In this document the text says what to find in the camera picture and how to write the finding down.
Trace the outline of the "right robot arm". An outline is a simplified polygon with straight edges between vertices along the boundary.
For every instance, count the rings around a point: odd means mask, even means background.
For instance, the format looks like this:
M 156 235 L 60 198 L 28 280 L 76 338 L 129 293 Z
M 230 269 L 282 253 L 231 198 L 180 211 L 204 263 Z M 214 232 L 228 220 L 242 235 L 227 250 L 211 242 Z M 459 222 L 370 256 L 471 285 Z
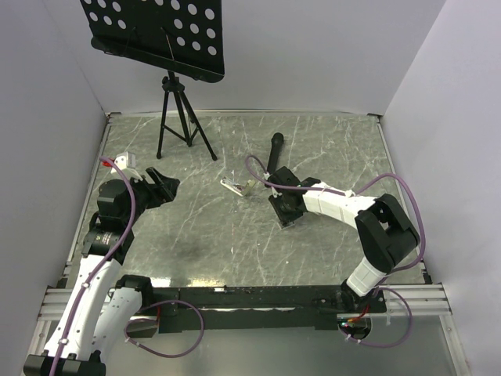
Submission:
M 377 284 L 420 245 L 418 231 L 398 200 L 388 193 L 359 196 L 336 190 L 319 179 L 301 181 L 286 167 L 269 175 L 268 185 L 272 188 L 269 202 L 282 226 L 310 213 L 357 230 L 362 261 L 341 284 L 341 301 L 351 312 L 362 310 Z

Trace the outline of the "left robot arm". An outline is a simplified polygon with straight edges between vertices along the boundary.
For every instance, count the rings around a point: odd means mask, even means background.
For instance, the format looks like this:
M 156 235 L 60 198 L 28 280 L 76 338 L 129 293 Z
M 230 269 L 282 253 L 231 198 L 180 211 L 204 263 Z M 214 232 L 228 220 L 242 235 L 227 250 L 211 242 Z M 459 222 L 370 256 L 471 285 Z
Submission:
M 172 202 L 180 184 L 155 168 L 146 172 L 150 182 L 127 168 L 99 187 L 73 291 L 42 353 L 27 357 L 26 375 L 104 375 L 129 319 L 152 310 L 150 278 L 117 278 L 134 240 L 132 226 L 145 210 Z

